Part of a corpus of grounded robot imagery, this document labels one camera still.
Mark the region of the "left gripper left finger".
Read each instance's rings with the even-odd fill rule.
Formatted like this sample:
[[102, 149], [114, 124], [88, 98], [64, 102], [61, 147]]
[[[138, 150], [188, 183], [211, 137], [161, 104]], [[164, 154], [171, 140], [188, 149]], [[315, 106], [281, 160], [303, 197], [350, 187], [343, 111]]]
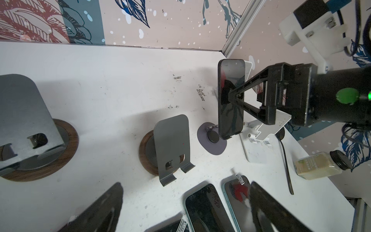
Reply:
[[101, 197], [61, 232], [114, 232], [122, 209], [124, 190], [121, 183], [111, 186]]

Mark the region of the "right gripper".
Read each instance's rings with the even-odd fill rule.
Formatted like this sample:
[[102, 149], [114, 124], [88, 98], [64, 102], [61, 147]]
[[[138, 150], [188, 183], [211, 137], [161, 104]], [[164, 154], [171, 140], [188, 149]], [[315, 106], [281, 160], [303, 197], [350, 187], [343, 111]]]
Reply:
[[[278, 63], [270, 65], [237, 88], [230, 90], [228, 100], [266, 125], [275, 124], [275, 110], [291, 115], [292, 124], [309, 127], [316, 121], [310, 107], [311, 81], [317, 74], [314, 64]], [[259, 108], [241, 98], [247, 90], [263, 84], [257, 95]]]

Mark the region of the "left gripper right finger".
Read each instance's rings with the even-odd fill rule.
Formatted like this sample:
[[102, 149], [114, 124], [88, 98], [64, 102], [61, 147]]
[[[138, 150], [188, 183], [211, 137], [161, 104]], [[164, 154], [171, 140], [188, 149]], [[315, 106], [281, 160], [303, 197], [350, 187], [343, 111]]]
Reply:
[[258, 183], [249, 189], [252, 218], [258, 232], [310, 232], [311, 230], [286, 210]]

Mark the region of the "large black reflective phone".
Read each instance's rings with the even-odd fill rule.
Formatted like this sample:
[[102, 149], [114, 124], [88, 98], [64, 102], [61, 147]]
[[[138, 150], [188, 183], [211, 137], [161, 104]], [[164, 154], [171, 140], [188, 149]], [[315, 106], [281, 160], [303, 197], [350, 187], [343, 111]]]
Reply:
[[167, 219], [153, 227], [154, 232], [190, 232], [186, 215]]

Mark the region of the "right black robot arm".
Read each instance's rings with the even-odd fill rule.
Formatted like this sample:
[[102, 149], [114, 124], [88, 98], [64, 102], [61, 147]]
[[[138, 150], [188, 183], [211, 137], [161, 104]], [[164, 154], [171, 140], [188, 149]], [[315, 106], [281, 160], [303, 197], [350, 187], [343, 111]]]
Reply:
[[223, 103], [246, 111], [266, 125], [274, 125], [276, 111], [291, 115], [295, 126], [309, 127], [319, 121], [371, 129], [370, 67], [318, 74], [314, 64], [268, 66], [243, 84], [225, 84]]

